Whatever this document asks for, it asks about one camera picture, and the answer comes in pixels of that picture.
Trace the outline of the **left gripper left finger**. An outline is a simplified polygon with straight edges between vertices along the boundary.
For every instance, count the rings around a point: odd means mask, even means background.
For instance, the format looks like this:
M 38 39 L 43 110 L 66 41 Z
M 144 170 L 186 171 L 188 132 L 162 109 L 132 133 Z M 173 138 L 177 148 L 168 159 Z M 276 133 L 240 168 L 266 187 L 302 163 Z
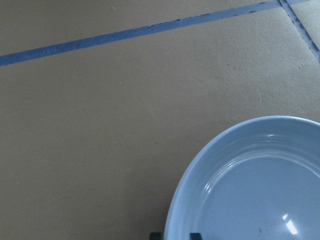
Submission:
M 151 232 L 149 234 L 149 240 L 162 240 L 161 232 Z

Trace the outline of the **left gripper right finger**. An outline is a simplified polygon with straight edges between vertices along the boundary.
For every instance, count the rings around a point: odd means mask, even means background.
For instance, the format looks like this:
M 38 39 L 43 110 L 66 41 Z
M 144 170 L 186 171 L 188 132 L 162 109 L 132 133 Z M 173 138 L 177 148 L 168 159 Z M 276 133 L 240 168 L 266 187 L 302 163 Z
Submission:
M 189 236 L 190 240 L 202 240 L 202 235 L 199 232 L 191 232 Z

